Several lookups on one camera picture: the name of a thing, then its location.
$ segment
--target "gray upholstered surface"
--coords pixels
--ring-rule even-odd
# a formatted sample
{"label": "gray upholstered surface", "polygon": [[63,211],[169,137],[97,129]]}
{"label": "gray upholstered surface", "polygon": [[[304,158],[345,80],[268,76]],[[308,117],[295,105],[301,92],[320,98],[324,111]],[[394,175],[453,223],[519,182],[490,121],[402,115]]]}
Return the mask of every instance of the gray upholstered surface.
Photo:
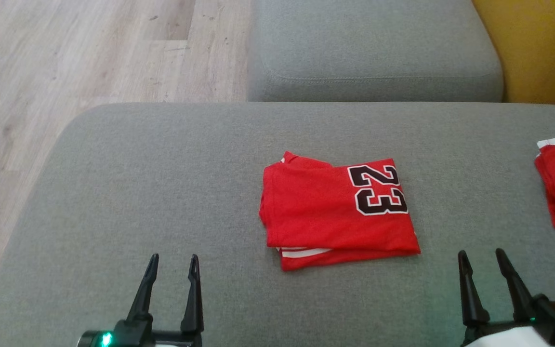
{"label": "gray upholstered surface", "polygon": [[[123,318],[153,252],[152,312],[178,327],[192,253],[207,346],[457,346],[457,253],[493,319],[511,317],[503,247],[555,299],[555,230],[533,160],[555,106],[112,105],[63,132],[0,266],[0,346],[72,346]],[[423,254],[284,273],[258,219],[285,150],[394,158]]]}
{"label": "gray upholstered surface", "polygon": [[500,101],[470,0],[255,0],[249,101]]}

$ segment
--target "wooden floor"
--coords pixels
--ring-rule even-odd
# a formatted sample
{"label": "wooden floor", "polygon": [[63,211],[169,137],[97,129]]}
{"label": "wooden floor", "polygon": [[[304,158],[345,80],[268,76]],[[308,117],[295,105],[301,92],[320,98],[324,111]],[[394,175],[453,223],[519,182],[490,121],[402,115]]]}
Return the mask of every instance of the wooden floor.
{"label": "wooden floor", "polygon": [[87,108],[245,100],[251,0],[0,0],[0,258]]}

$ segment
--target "gray fabric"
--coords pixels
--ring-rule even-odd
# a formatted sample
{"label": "gray fabric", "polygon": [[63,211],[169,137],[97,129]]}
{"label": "gray fabric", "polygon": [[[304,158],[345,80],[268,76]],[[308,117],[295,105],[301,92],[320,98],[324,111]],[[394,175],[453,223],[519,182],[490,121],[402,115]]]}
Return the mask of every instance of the gray fabric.
{"label": "gray fabric", "polygon": [[[494,250],[555,299],[555,230],[533,160],[555,106],[111,105],[61,134],[0,266],[0,346],[72,346],[127,314],[160,253],[157,329],[183,315],[200,257],[207,346],[457,346],[457,253],[493,319]],[[394,158],[423,254],[284,273],[258,218],[265,166]]]}
{"label": "gray fabric", "polygon": [[249,101],[500,101],[470,0],[256,0]]}

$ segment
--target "mustard yellow upholstery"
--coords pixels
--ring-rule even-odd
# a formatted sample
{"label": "mustard yellow upholstery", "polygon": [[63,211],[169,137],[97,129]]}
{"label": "mustard yellow upholstery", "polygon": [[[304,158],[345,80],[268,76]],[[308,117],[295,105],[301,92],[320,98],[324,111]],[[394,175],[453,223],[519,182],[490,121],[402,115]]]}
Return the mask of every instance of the mustard yellow upholstery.
{"label": "mustard yellow upholstery", "polygon": [[504,70],[504,100],[555,104],[555,0],[473,0]]}

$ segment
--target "gray seat cushion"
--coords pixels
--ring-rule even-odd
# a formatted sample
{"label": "gray seat cushion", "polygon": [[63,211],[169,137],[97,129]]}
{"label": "gray seat cushion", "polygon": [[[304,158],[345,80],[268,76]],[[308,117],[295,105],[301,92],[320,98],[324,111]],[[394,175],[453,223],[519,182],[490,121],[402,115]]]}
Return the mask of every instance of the gray seat cushion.
{"label": "gray seat cushion", "polygon": [[249,101],[500,101],[470,0],[256,0]]}
{"label": "gray seat cushion", "polygon": [[[0,346],[73,346],[112,329],[160,253],[154,327],[176,329],[200,257],[207,346],[458,346],[457,254],[493,319],[494,250],[555,299],[555,230],[533,160],[555,106],[469,103],[111,105],[61,134],[0,266]],[[394,158],[422,254],[280,270],[258,218],[285,150]]]}

